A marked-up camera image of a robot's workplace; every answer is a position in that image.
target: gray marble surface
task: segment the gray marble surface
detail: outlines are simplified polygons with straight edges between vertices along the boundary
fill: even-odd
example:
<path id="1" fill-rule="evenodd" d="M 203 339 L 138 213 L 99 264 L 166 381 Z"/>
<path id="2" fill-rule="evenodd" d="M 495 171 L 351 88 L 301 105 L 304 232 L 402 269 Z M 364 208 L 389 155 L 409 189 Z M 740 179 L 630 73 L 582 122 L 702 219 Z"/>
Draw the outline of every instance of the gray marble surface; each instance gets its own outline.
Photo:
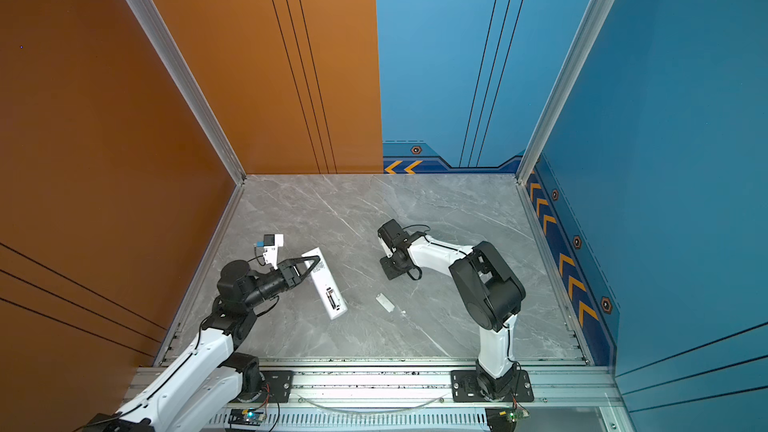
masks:
<path id="1" fill-rule="evenodd" d="M 476 358 L 478 326 L 449 276 L 426 269 L 418 282 L 405 275 L 388 281 L 381 270 L 376 230 L 395 218 L 401 226 L 428 224 L 439 240 L 493 243 L 528 294 L 514 330 L 514 357 L 580 359 L 513 181 L 469 174 L 249 176 L 179 343 L 188 344 L 210 312 L 221 268 L 252 258 L 264 234 L 281 233 L 286 245 L 279 260 L 320 246 L 349 311 L 331 321 L 313 285 L 302 284 L 259 318 L 239 351 L 263 359 Z M 376 301 L 378 294 L 394 303 L 393 312 Z"/>

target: orange chevron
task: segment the orange chevron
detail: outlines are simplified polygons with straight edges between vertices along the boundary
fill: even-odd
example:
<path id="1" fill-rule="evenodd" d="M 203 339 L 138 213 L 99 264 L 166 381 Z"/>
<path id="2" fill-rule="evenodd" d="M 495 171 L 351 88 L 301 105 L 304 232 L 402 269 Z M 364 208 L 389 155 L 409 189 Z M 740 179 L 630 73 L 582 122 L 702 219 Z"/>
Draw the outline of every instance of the orange chevron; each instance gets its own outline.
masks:
<path id="1" fill-rule="evenodd" d="M 553 224 L 558 223 L 558 221 L 554 220 L 554 217 L 544 214 L 544 236 L 545 237 L 547 236 L 547 222 L 552 222 Z"/>
<path id="2" fill-rule="evenodd" d="M 571 300 L 573 300 L 573 297 L 574 297 L 574 285 L 576 287 L 579 287 L 584 292 L 587 291 L 587 289 L 584 286 L 584 284 L 582 284 L 580 281 L 576 280 L 573 277 L 573 275 L 571 275 L 571 277 L 568 277 L 568 296 L 571 298 Z"/>
<path id="3" fill-rule="evenodd" d="M 541 188 L 542 186 L 540 184 L 531 184 L 531 202 L 533 201 L 533 189 L 534 188 Z"/>
<path id="4" fill-rule="evenodd" d="M 545 206 L 549 205 L 549 202 L 544 200 L 543 198 L 537 198 L 536 199 L 536 217 L 541 217 L 542 215 L 540 212 L 542 211 L 542 204 Z"/>
<path id="5" fill-rule="evenodd" d="M 408 172 L 409 174 L 415 174 L 416 172 L 413 171 L 413 168 L 416 167 L 418 164 L 420 164 L 422 162 L 424 162 L 424 161 L 423 160 L 417 160 L 416 162 L 414 162 L 410 166 L 406 167 L 406 172 Z"/>
<path id="6" fill-rule="evenodd" d="M 395 160 L 389 167 L 385 168 L 384 170 L 390 174 L 397 174 L 397 172 L 393 171 L 392 169 L 398 167 L 400 164 L 402 164 L 402 160 Z"/>
<path id="7" fill-rule="evenodd" d="M 598 318 L 597 312 L 593 311 L 592 308 L 589 305 L 586 305 L 582 301 L 579 301 L 578 303 L 578 322 L 581 327 L 584 326 L 584 312 L 587 312 L 592 317 L 594 317 L 594 320 L 600 321 Z"/>
<path id="8" fill-rule="evenodd" d="M 566 254 L 560 254 L 560 276 L 563 276 L 563 262 L 566 264 L 571 264 L 574 267 L 576 267 L 576 264 L 574 264 L 574 261 L 572 258 L 567 256 Z"/>

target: cable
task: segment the cable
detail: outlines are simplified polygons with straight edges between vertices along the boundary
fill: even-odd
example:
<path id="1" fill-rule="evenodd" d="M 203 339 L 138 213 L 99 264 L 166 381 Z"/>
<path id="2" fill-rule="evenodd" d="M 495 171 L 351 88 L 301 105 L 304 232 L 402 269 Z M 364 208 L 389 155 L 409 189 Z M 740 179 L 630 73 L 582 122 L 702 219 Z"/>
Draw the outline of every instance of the cable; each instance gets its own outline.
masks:
<path id="1" fill-rule="evenodd" d="M 272 309 L 274 309 L 274 307 L 277 305 L 277 303 L 278 303 L 278 302 L 280 302 L 280 296 L 279 296 L 279 295 L 275 295 L 274 301 L 275 301 L 275 303 L 274 303 L 274 304 L 272 304 L 272 307 L 268 308 L 268 309 L 267 309 L 267 310 L 265 310 L 264 312 L 259 312 L 258 314 L 256 314 L 256 318 L 259 318 L 259 317 L 261 317 L 262 315 L 264 315 L 264 314 L 266 314 L 267 312 L 269 312 L 269 311 L 271 311 Z"/>
<path id="2" fill-rule="evenodd" d="M 427 230 L 425 230 L 424 232 L 429 232 L 430 230 L 432 230 L 432 227 L 427 226 L 425 224 L 411 224 L 410 226 L 403 227 L 402 230 L 406 230 L 407 228 L 410 228 L 410 227 L 427 227 Z"/>
<path id="3" fill-rule="evenodd" d="M 275 429 L 275 426 L 277 426 L 277 423 L 280 421 L 280 402 L 277 403 L 277 418 L 275 419 L 275 423 L 272 424 L 272 428 L 269 429 L 269 432 L 272 432 Z"/>
<path id="4" fill-rule="evenodd" d="M 436 242 L 430 242 L 430 241 L 429 241 L 429 239 L 428 239 L 426 236 L 424 237 L 424 240 L 426 240 L 427 242 L 429 242 L 429 245 L 437 245 L 438 247 L 449 248 L 449 249 L 451 249 L 451 250 L 455 250 L 455 251 L 456 251 L 456 252 L 458 252 L 459 254 L 464 254 L 464 256 L 465 256 L 465 257 L 468 255 L 468 254 L 467 254 L 466 252 L 464 252 L 463 250 L 459 250 L 459 249 L 457 249 L 457 248 L 454 248 L 454 247 L 449 247 L 449 246 L 447 246 L 447 245 L 443 245 L 443 244 L 437 244 Z"/>
<path id="5" fill-rule="evenodd" d="M 414 277 L 414 276 L 411 274 L 411 271 L 410 271 L 410 269 L 409 269 L 409 270 L 407 270 L 407 271 L 406 271 L 406 273 L 408 274 L 408 276 L 411 278 L 411 280 L 412 280 L 412 281 L 418 281 L 418 280 L 422 280 L 422 275 L 424 274 L 424 272 L 422 271 L 422 268 L 421 268 L 421 267 L 419 267 L 418 265 L 414 265 L 414 267 L 416 268 L 416 270 L 418 270 L 418 277 Z"/>
<path id="6" fill-rule="evenodd" d="M 423 409 L 427 407 L 430 404 L 433 404 L 437 402 L 438 400 L 444 398 L 445 395 L 441 395 L 440 397 L 436 397 L 434 399 L 428 400 L 427 402 L 419 405 L 415 405 L 413 407 L 403 407 L 403 408 L 395 408 L 395 409 L 385 409 L 385 410 L 371 410 L 371 411 L 365 411 L 365 412 L 357 412 L 355 410 L 350 409 L 337 409 L 332 407 L 327 407 L 325 405 L 319 404 L 315 402 L 312 399 L 308 399 L 306 397 L 299 396 L 300 399 L 303 399 L 308 404 L 325 410 L 327 412 L 331 412 L 332 414 L 340 414 L 340 415 L 348 415 L 351 417 L 376 417 L 376 416 L 384 416 L 384 415 L 400 415 L 400 414 L 410 414 L 412 412 L 416 412 L 417 410 Z"/>
<path id="7" fill-rule="evenodd" d="M 203 335 L 203 323 L 205 323 L 209 317 L 210 317 L 210 314 L 200 322 L 200 326 L 197 328 L 197 342 L 195 343 L 194 349 L 192 349 L 190 354 L 187 355 L 186 358 L 184 358 L 184 360 L 181 362 L 181 365 L 179 365 L 176 369 L 174 369 L 174 371 L 170 373 L 168 378 L 163 380 L 163 383 L 160 384 L 160 386 L 157 389 L 155 389 L 154 392 L 149 394 L 149 397 L 147 397 L 146 400 L 151 399 L 157 392 L 159 392 L 160 389 L 162 389 L 163 386 L 165 386 L 168 383 L 168 380 L 172 379 L 172 377 L 176 375 L 176 373 L 184 366 L 184 364 L 187 363 L 187 360 L 190 360 L 190 358 L 194 355 L 195 351 L 200 346 L 200 336 Z"/>
<path id="8" fill-rule="evenodd" d="M 120 414 L 120 415 L 118 415 L 118 416 L 115 416 L 115 417 L 110 417 L 110 418 L 108 418 L 108 419 L 100 420 L 100 421 L 98 421 L 98 422 L 88 422 L 87 424 L 85 424 L 85 425 L 81 425 L 80 427 L 78 427 L 78 428 L 76 428 L 76 429 L 72 430 L 72 432 L 78 432 L 78 430 L 84 429 L 85 427 L 91 427 L 91 425 L 100 425 L 100 424 L 106 424 L 107 422 L 111 422 L 112 420 L 117 420 L 117 419 L 119 419 L 119 418 L 123 417 L 124 415 L 128 415 L 128 414 L 130 414 L 131 412 L 133 412 L 134 410 L 138 409 L 139 407 L 141 407 L 141 404 L 139 404 L 139 405 L 137 405 L 136 407 L 134 407 L 134 408 L 130 409 L 128 412 L 126 412 L 126 413 L 124 413 L 124 414 Z"/>
<path id="9" fill-rule="evenodd" d="M 203 335 L 203 324 L 210 318 L 210 316 L 211 314 L 208 314 L 206 318 L 200 321 L 200 326 L 197 327 L 197 343 L 194 345 L 194 350 L 197 350 L 197 348 L 200 346 L 200 336 Z"/>
<path id="10" fill-rule="evenodd" d="M 508 325 L 505 325 L 504 328 L 507 329 L 507 360 L 512 362 L 512 366 L 514 366 L 515 361 L 509 358 L 509 348 L 512 346 L 512 330 Z"/>
<path id="11" fill-rule="evenodd" d="M 270 396 L 272 395 L 272 390 L 270 390 L 270 383 L 266 383 L 266 399 L 264 399 L 264 402 L 262 405 L 259 406 L 260 408 L 264 408 L 264 412 L 266 412 L 266 406 L 270 404 Z"/>
<path id="12" fill-rule="evenodd" d="M 259 260 L 259 257 L 261 257 L 261 258 L 264 258 L 264 255 L 263 255 L 263 254 L 262 254 L 262 255 L 257 255 L 257 256 L 255 256 L 254 258 L 252 258 L 251 260 L 249 260 L 248 262 L 252 262 L 252 261 L 254 261 L 254 260 L 255 260 L 255 261 L 256 261 L 256 262 L 258 262 L 258 264 L 259 264 L 259 265 L 261 265 L 261 266 L 264 266 L 264 265 L 266 265 L 266 261 L 264 261 L 264 262 L 260 261 L 260 260 Z"/>

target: black mounting bracket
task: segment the black mounting bracket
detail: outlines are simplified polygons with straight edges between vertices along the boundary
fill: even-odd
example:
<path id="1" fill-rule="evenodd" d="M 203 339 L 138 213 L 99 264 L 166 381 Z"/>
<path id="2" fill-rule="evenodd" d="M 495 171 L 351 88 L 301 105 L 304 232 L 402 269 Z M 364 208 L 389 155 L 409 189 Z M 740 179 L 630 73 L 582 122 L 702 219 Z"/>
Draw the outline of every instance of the black mounting bracket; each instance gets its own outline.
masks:
<path id="1" fill-rule="evenodd" d="M 485 402 L 475 370 L 451 370 L 451 387 L 454 402 Z M 510 393 L 500 402 L 533 402 L 533 387 L 528 372 L 519 369 L 513 373 Z"/>
<path id="2" fill-rule="evenodd" d="M 262 391 L 245 404 L 255 404 L 258 406 L 266 400 L 266 386 L 270 386 L 270 404 L 280 402 L 284 404 L 288 401 L 290 392 L 293 389 L 293 370 L 262 370 L 264 376 L 262 381 Z"/>

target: black stripe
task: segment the black stripe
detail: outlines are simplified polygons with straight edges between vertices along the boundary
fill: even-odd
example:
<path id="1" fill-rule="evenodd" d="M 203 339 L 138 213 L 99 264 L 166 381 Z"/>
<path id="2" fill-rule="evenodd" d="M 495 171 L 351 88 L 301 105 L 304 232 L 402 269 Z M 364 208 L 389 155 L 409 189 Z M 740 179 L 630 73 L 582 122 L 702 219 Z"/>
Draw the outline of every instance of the black stripe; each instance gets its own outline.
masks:
<path id="1" fill-rule="evenodd" d="M 628 412 L 630 414 L 633 414 L 634 412 L 642 412 L 643 410 L 659 409 L 659 408 L 662 408 L 662 407 L 669 407 L 671 405 L 688 404 L 690 402 L 698 402 L 699 400 L 716 399 L 718 397 L 726 397 L 728 395 L 744 394 L 745 392 L 754 392 L 755 390 L 763 390 L 763 389 L 768 389 L 768 385 L 761 385 L 760 387 L 754 387 L 754 388 L 751 388 L 751 389 L 736 390 L 735 392 L 725 392 L 724 394 L 708 395 L 706 397 L 697 398 L 697 399 L 681 400 L 679 402 L 672 402 L 671 404 L 662 404 L 662 405 L 655 405 L 653 407 L 646 407 L 646 408 L 642 408 L 642 409 L 628 410 Z"/>
<path id="2" fill-rule="evenodd" d="M 120 322 L 117 322 L 117 321 L 113 321 L 113 320 L 112 320 L 112 319 L 110 319 L 109 317 L 105 317 L 105 316 L 101 315 L 99 312 L 95 312 L 95 311 L 92 311 L 90 308 L 86 308 L 86 307 L 83 307 L 83 306 L 82 306 L 82 305 L 80 305 L 80 304 L 76 304 L 76 303 L 72 302 L 72 301 L 71 301 L 71 300 L 69 300 L 69 299 L 63 298 L 61 295 L 55 294 L 55 293 L 53 293 L 53 292 L 51 292 L 51 291 L 49 291 L 49 290 L 45 290 L 43 287 L 40 287 L 39 285 L 35 285 L 35 284 L 31 283 L 31 282 L 25 281 L 23 278 L 21 278 L 21 277 L 17 277 L 16 275 L 14 275 L 14 274 L 12 274 L 12 273 L 10 273 L 10 272 L 4 271 L 4 270 L 3 270 L 3 269 L 1 269 L 1 268 L 0 268 L 0 272 L 2 272 L 3 274 L 6 274 L 6 275 L 8 275 L 8 276 L 10 276 L 10 277 L 13 277 L 13 278 L 15 278 L 16 280 L 18 280 L 18 281 L 20 281 L 20 282 L 24 282 L 26 285 L 31 285 L 31 286 L 33 286 L 34 288 L 36 288 L 37 290 L 41 290 L 41 291 L 45 292 L 46 294 L 50 294 L 50 295 L 53 295 L 53 296 L 54 296 L 54 297 L 56 297 L 56 298 L 60 298 L 61 300 L 63 300 L 64 302 L 67 302 L 68 304 L 72 304 L 72 305 L 74 305 L 75 307 L 80 307 L 80 308 L 81 308 L 81 309 L 83 309 L 84 311 L 88 311 L 88 312 L 91 312 L 91 313 L 92 313 L 92 314 L 94 314 L 94 315 L 98 315 L 98 316 L 99 316 L 99 317 L 101 317 L 102 319 L 104 319 L 104 320 L 107 320 L 107 321 L 110 321 L 110 322 L 112 322 L 113 324 L 119 325 L 119 326 L 120 326 L 120 327 L 122 327 L 122 328 L 126 328 L 126 329 L 128 329 L 129 331 L 131 331 L 131 332 L 136 332 L 136 333 L 137 333 L 137 334 L 139 334 L 139 335 L 143 335 L 144 337 L 146 337 L 146 338 L 148 338 L 148 339 L 152 339 L 153 341 L 155 341 L 155 342 L 157 342 L 157 343 L 160 343 L 160 341 L 159 341 L 159 340 L 157 340 L 156 338 L 152 338 L 152 337 L 150 337 L 149 335 L 146 335 L 146 334 L 142 334 L 141 332 L 139 332 L 139 331 L 137 331 L 137 330 L 135 330 L 135 329 L 132 329 L 132 328 L 130 328 L 130 327 L 129 327 L 129 326 L 127 326 L 127 325 L 122 325 Z"/>
<path id="3" fill-rule="evenodd" d="M 317 93 L 320 96 L 320 108 L 322 110 L 322 120 L 326 123 L 326 133 L 328 134 L 328 145 L 331 149 L 331 159 L 333 160 L 333 170 L 339 173 L 339 169 L 336 168 L 336 156 L 333 154 L 333 141 L 331 140 L 331 130 L 328 129 L 328 119 L 326 118 L 326 107 L 322 103 L 322 91 L 320 89 L 320 79 L 317 78 L 317 67 L 315 65 L 315 55 L 312 53 L 312 42 L 310 41 L 310 31 L 306 27 L 306 17 L 304 16 L 304 5 L 299 0 L 299 8 L 301 8 L 301 18 L 304 21 L 304 31 L 306 32 L 306 42 L 310 45 L 310 58 L 312 59 L 312 68 L 315 71 L 315 83 L 317 83 Z"/>
<path id="4" fill-rule="evenodd" d="M 679 379 L 667 380 L 666 382 L 662 382 L 661 384 L 649 385 L 648 387 L 643 387 L 641 389 L 632 390 L 631 392 L 623 392 L 621 395 L 634 394 L 635 392 L 640 392 L 641 390 L 648 390 L 648 389 L 652 389 L 654 387 L 659 387 L 659 386 L 662 386 L 662 385 L 672 384 L 673 382 L 677 382 L 679 380 L 685 380 L 685 379 L 690 379 L 690 378 L 693 378 L 693 377 L 698 377 L 700 375 L 708 374 L 709 372 L 717 372 L 718 370 L 724 370 L 724 369 L 735 367 L 737 365 L 748 364 L 749 362 L 755 362 L 757 360 L 763 360 L 764 358 L 768 358 L 768 355 L 762 355 L 760 357 L 755 357 L 755 358 L 752 358 L 752 359 L 742 360 L 741 362 L 736 362 L 734 364 L 724 365 L 723 367 L 718 367 L 718 368 L 714 368 L 714 369 L 705 370 L 704 372 L 697 372 L 696 374 L 687 375 L 687 376 L 681 377 Z"/>
<path id="5" fill-rule="evenodd" d="M 707 343 L 705 343 L 705 344 L 702 344 L 702 345 L 696 346 L 696 347 L 694 347 L 694 348 L 690 348 L 690 349 L 688 349 L 688 350 L 683 350 L 682 352 L 678 352 L 678 353 L 677 353 L 677 354 L 675 354 L 675 355 L 670 355 L 670 356 L 669 356 L 669 357 L 667 357 L 667 358 L 663 358 L 663 359 L 659 359 L 659 360 L 656 360 L 656 361 L 654 361 L 654 362 L 651 362 L 650 364 L 642 365 L 642 366 L 640 366 L 640 367 L 638 367 L 638 368 L 634 368 L 634 369 L 632 369 L 632 370 L 627 370 L 626 372 L 622 372 L 621 374 L 617 374 L 617 375 L 616 375 L 616 377 L 621 377 L 622 375 L 631 374 L 632 372 L 636 372 L 636 371 L 638 371 L 638 370 L 640 370 L 640 369 L 645 369 L 646 367 L 650 367 L 651 365 L 656 365 L 656 364 L 658 364 L 659 362 L 664 362 L 665 360 L 670 360 L 670 359 L 672 359 L 672 358 L 676 358 L 676 357 L 679 357 L 679 356 L 681 356 L 681 355 L 683 355 L 683 354 L 687 354 L 688 352 L 693 352 L 694 350 L 699 350 L 700 348 L 705 348 L 705 347 L 706 347 L 706 346 L 708 346 L 708 345 L 712 345 L 712 344 L 716 344 L 717 342 L 722 342 L 722 341 L 725 341 L 725 340 L 727 340 L 727 339 L 729 339 L 729 338 L 733 338 L 733 337 L 735 337 L 735 336 L 737 336 L 737 335 L 742 335 L 742 334 L 744 334 L 744 333 L 746 333 L 746 332 L 750 332 L 750 331 L 753 331 L 753 330 L 755 330 L 755 329 L 757 329 L 757 328 L 765 327 L 766 325 L 768 325 L 768 322 L 763 322 L 762 324 L 758 324 L 758 325 L 755 325 L 754 327 L 745 328 L 743 331 L 735 332 L 734 334 L 731 334 L 731 335 L 726 335 L 725 337 L 719 338 L 719 339 L 717 339 L 717 340 L 715 340 L 715 341 L 707 342 Z"/>
<path id="6" fill-rule="evenodd" d="M 485 34 L 485 45 L 482 48 L 482 58 L 480 59 L 480 69 L 478 70 L 478 80 L 475 83 L 475 94 L 472 95 L 472 106 L 469 108 L 469 119 L 467 120 L 467 130 L 464 132 L 464 145 L 462 146 L 462 155 L 458 159 L 458 165 L 462 165 L 464 160 L 464 149 L 467 146 L 467 137 L 469 136 L 469 124 L 472 123 L 472 110 L 475 109 L 475 98 L 478 94 L 478 86 L 480 85 L 480 74 L 482 72 L 482 63 L 485 61 L 485 49 L 488 48 L 488 38 L 491 36 L 491 24 L 493 24 L 493 15 L 496 11 L 496 1 L 493 0 L 493 8 L 491 9 L 491 20 L 488 22 L 488 32 Z"/>
<path id="7" fill-rule="evenodd" d="M 472 150 L 469 153 L 469 161 L 467 162 L 467 166 L 472 164 L 472 154 L 475 153 L 475 143 L 478 140 L 478 132 L 480 132 L 480 124 L 482 123 L 482 113 L 485 109 L 485 101 L 488 98 L 488 89 L 491 87 L 491 80 L 493 80 L 493 70 L 496 67 L 496 58 L 498 57 L 498 48 L 502 44 L 502 37 L 504 36 L 504 25 L 507 23 L 507 15 L 509 14 L 509 5 L 512 3 L 512 0 L 507 0 L 507 9 L 504 12 L 504 21 L 502 22 L 502 32 L 498 34 L 498 42 L 496 43 L 496 53 L 493 54 L 493 64 L 491 65 L 491 74 L 488 76 L 488 83 L 485 85 L 485 95 L 482 99 L 482 107 L 480 107 L 480 117 L 478 118 L 478 128 L 475 129 L 475 139 L 472 140 Z"/>
<path id="8" fill-rule="evenodd" d="M 25 307 L 24 305 L 21 305 L 21 304 L 17 304 L 16 302 L 12 302 L 12 301 L 9 301 L 9 300 L 7 300 L 6 298 L 0 297 L 0 301 L 6 302 L 6 303 L 8 303 L 8 304 L 10 304 L 10 305 L 15 305 L 15 306 L 16 306 L 16 307 L 18 307 L 18 308 L 23 308 L 25 311 L 29 311 L 29 312 L 32 312 L 32 313 L 34 313 L 34 314 L 37 314 L 37 315 L 41 315 L 41 316 L 43 316 L 43 317 L 45 317 L 45 318 L 49 318 L 49 319 L 51 319 L 51 320 L 52 320 L 52 321 L 54 321 L 54 322 L 59 322 L 60 324 L 64 324 L 64 325 L 68 325 L 68 326 L 70 326 L 70 327 L 72 327 L 72 328 L 76 328 L 77 330 L 79 330 L 79 331 L 81 331 L 81 332 L 85 332 L 86 334 L 90 334 L 90 335 L 93 335 L 94 337 L 102 338 L 103 340 L 105 340 L 105 341 L 107 341 L 107 342 L 111 342 L 111 343 L 113 343 L 113 344 L 117 344 L 117 345 L 119 345 L 119 346 L 121 346 L 121 347 L 125 347 L 126 349 L 130 349 L 130 350 L 133 350 L 134 352 L 139 352 L 140 354 L 144 354 L 144 355 L 146 355 L 147 357 L 152 357 L 152 358 L 154 358 L 154 356 L 153 356 L 153 355 L 149 355 L 147 352 L 143 352 L 143 351 L 141 351 L 141 350 L 138 350 L 138 349 L 132 348 L 132 347 L 130 347 L 130 346 L 128 346 L 128 345 L 126 345 L 126 344 L 121 344 L 120 342 L 117 342 L 117 341 L 113 341 L 112 339 L 110 339 L 110 338 L 106 338 L 106 337 L 104 337 L 103 335 L 95 334 L 95 333 L 93 333 L 93 332 L 91 332 L 91 331 L 86 331 L 85 329 L 83 329 L 83 328 L 80 328 L 80 327 L 78 327 L 77 325 L 72 325 L 72 324 L 70 324 L 69 322 L 60 321 L 60 320 L 58 320 L 57 318 L 53 318 L 53 317 L 51 317 L 50 315 L 46 315 L 46 314 L 44 314 L 43 312 L 37 312 L 37 311 L 35 311 L 35 310 L 32 310 L 32 309 L 30 309 L 29 307 Z"/>
<path id="9" fill-rule="evenodd" d="M 493 117 L 493 109 L 494 109 L 494 107 L 496 107 L 496 99 L 498 98 L 498 90 L 502 86 L 502 79 L 504 78 L 504 69 L 507 66 L 507 59 L 509 58 L 509 51 L 512 49 L 512 41 L 514 40 L 514 32 L 518 29 L 518 21 L 520 20 L 520 12 L 523 10 L 523 2 L 525 2 L 525 0 L 520 0 L 520 7 L 518 8 L 518 18 L 514 20 L 514 27 L 512 28 L 512 37 L 509 39 L 509 47 L 507 47 L 507 56 L 504 58 L 504 65 L 502 66 L 502 74 L 498 78 L 498 85 L 496 85 L 496 94 L 493 97 L 493 104 L 491 105 L 491 111 L 488 114 L 488 121 L 485 123 L 485 132 L 482 135 L 482 143 L 480 144 L 480 152 L 478 152 L 478 160 L 475 162 L 475 166 L 477 166 L 480 163 L 480 155 L 482 154 L 482 148 L 485 145 L 485 137 L 488 135 L 488 126 L 491 125 L 491 118 Z"/>
<path id="10" fill-rule="evenodd" d="M 306 134 L 310 138 L 310 145 L 312 146 L 312 154 L 315 157 L 315 164 L 317 165 L 317 173 L 320 173 L 320 162 L 317 161 L 317 152 L 315 152 L 315 143 L 312 141 L 312 133 L 310 132 L 310 123 L 306 120 L 306 112 L 304 112 L 304 104 L 301 101 L 301 94 L 299 93 L 299 84 L 296 82 L 296 74 L 293 73 L 293 64 L 290 62 L 290 54 L 288 53 L 288 44 L 286 44 L 286 37 L 283 35 L 283 26 L 280 24 L 280 16 L 277 15 L 277 6 L 275 0 L 272 0 L 272 8 L 275 10 L 275 18 L 277 19 L 277 27 L 280 29 L 280 36 L 283 37 L 283 47 L 286 49 L 286 58 L 288 59 L 288 67 L 290 67 L 290 74 L 293 77 L 293 85 L 296 88 L 296 96 L 299 97 L 299 105 L 301 106 L 301 113 L 304 116 L 304 125 L 306 125 Z"/>
<path id="11" fill-rule="evenodd" d="M 320 150 L 322 150 L 322 160 L 326 163 L 326 170 L 330 171 L 328 167 L 328 158 L 326 157 L 326 148 L 322 144 L 322 137 L 320 135 L 320 124 L 317 122 L 317 114 L 315 113 L 315 103 L 312 101 L 312 91 L 310 91 L 310 82 L 306 78 L 306 69 L 304 68 L 304 59 L 301 56 L 301 47 L 299 47 L 299 36 L 296 34 L 296 26 L 293 25 L 293 14 L 290 12 L 290 4 L 286 0 L 286 7 L 288 7 L 288 17 L 290 18 L 290 26 L 293 29 L 293 39 L 296 41 L 296 52 L 299 54 L 299 62 L 301 63 L 301 71 L 304 73 L 304 83 L 306 84 L 306 94 L 310 96 L 310 106 L 312 107 L 312 115 L 315 117 L 315 128 L 317 128 L 317 139 L 320 140 Z"/>
<path id="12" fill-rule="evenodd" d="M 37 264 L 37 265 L 39 265 L 39 266 L 43 267 L 45 270 L 47 270 L 47 271 L 49 271 L 49 272 L 52 272 L 52 273 L 54 273 L 54 274 L 58 275 L 59 277 L 61 277 L 61 278 L 65 279 L 65 280 L 68 280 L 68 281 L 70 281 L 71 283 L 73 283 L 73 284 L 75 284 L 75 285 L 77 285 L 77 286 L 79 286 L 79 287 L 82 287 L 82 288 L 84 288 L 85 290 L 87 290 L 88 292 L 91 292 L 91 293 L 92 293 L 92 294 L 94 294 L 94 295 L 97 295 L 97 296 L 101 297 L 103 300 L 105 300 L 105 301 L 109 302 L 110 304 L 114 304 L 114 305 L 117 305 L 117 306 L 118 306 L 118 307 L 120 307 L 121 309 L 123 309 L 123 310 L 125 310 L 125 311 L 128 311 L 128 312 L 131 312 L 131 313 L 132 313 L 133 315 L 135 315 L 136 317 L 142 318 L 143 320 L 145 320 L 145 321 L 149 322 L 149 323 L 150 323 L 150 324 L 152 324 L 152 325 L 157 325 L 159 328 L 163 329 L 164 331 L 167 331 L 167 330 L 168 330 L 168 329 L 166 329 L 165 327 L 163 327 L 162 325 L 160 325 L 160 324 L 157 324 L 157 323 L 155 323 L 155 322 L 152 322 L 151 320 L 149 320 L 148 318 L 144 317 L 143 315 L 137 314 L 136 312 L 133 312 L 133 311 L 132 311 L 132 310 L 130 310 L 129 308 L 127 308 L 127 307 L 124 307 L 123 305 L 120 305 L 119 303 L 117 303 L 117 302 L 115 302 L 115 301 L 113 301 L 113 300 L 111 300 L 111 299 L 109 299 L 109 298 L 106 298 L 105 296 L 103 296 L 102 294 L 100 294 L 100 293 L 96 292 L 95 290 L 92 290 L 92 289 L 90 289 L 90 288 L 88 288 L 88 287 L 85 287 L 85 286 L 84 286 L 84 285 L 82 285 L 80 282 L 76 282 L 75 280 L 72 280 L 71 278 L 67 277 L 66 275 L 64 275 L 64 274 L 62 274 L 62 273 L 59 273 L 59 272 L 56 272 L 55 270 L 53 270 L 53 269 L 52 269 L 52 268 L 50 268 L 49 266 L 41 264 L 40 262 L 38 262 L 38 261 L 34 260 L 32 257 L 29 257 L 28 255 L 24 255 L 24 254 L 22 254 L 21 252 L 19 252 L 19 251 L 18 251 L 18 250 L 16 250 L 15 248 L 9 247 L 9 246 L 7 246 L 7 245 L 3 244 L 2 242 L 0 242 L 0 245 L 2 245 L 3 247 L 5 247 L 5 248 L 6 248 L 6 249 L 8 249 L 9 251 L 13 252 L 14 254 L 18 254 L 18 255 L 21 255 L 22 257 L 26 258 L 26 259 L 27 259 L 27 260 L 29 260 L 30 262 L 33 262 L 33 263 L 35 263 L 35 264 Z"/>

